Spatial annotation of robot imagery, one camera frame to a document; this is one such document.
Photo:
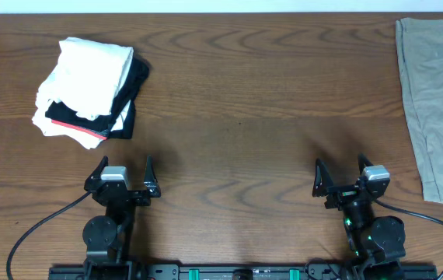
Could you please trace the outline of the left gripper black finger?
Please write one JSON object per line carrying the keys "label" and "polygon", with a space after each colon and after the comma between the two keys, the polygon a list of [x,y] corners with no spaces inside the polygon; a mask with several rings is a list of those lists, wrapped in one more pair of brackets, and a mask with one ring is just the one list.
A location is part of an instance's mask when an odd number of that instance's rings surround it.
{"label": "left gripper black finger", "polygon": [[143,182],[148,191],[159,190],[159,183],[155,176],[151,155],[148,155],[146,159],[145,176]]}
{"label": "left gripper black finger", "polygon": [[88,183],[92,183],[94,181],[98,181],[101,178],[101,174],[106,166],[108,166],[108,157],[104,156],[99,162],[98,166],[91,172],[89,177],[87,178]]}

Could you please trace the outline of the khaki green shorts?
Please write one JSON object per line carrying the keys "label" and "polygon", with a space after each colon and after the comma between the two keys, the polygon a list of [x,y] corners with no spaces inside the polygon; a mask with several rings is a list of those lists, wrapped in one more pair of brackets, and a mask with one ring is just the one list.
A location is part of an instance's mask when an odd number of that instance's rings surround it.
{"label": "khaki green shorts", "polygon": [[396,51],[423,197],[443,204],[443,19],[396,21]]}

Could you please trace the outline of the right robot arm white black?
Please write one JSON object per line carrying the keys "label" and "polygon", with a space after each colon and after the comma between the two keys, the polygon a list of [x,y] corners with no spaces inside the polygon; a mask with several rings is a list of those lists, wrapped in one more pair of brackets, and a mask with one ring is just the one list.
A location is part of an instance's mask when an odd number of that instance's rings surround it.
{"label": "right robot arm white black", "polygon": [[399,259],[406,256],[404,223],[395,216],[377,217],[372,203],[384,195],[390,173],[383,165],[358,156],[356,182],[338,185],[333,182],[326,164],[317,159],[312,196],[324,197],[327,209],[344,214],[343,224],[350,249],[356,258],[343,264],[342,279],[404,279]]}

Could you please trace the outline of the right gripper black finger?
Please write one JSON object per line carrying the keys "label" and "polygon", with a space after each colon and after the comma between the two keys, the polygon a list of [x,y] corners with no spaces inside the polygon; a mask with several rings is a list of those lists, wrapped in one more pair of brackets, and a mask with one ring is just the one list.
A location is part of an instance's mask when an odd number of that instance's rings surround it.
{"label": "right gripper black finger", "polygon": [[373,163],[367,158],[367,156],[363,153],[358,155],[358,169],[360,175],[363,175],[363,171],[366,167],[373,166]]}
{"label": "right gripper black finger", "polygon": [[315,162],[315,179],[312,189],[313,197],[327,196],[328,188],[333,186],[333,180],[326,164],[321,159],[316,159]]}

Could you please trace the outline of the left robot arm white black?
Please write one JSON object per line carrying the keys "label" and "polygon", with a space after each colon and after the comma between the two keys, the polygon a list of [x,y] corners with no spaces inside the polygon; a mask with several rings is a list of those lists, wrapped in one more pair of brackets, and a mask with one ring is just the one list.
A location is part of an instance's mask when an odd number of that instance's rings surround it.
{"label": "left robot arm white black", "polygon": [[129,248],[136,208],[149,206],[152,198],[161,196],[151,156],[146,159],[143,183],[144,190],[131,190],[127,168],[110,166],[106,156],[85,180],[84,190],[106,212],[90,219],[82,232],[86,245],[84,280],[148,277],[145,266],[130,259]]}

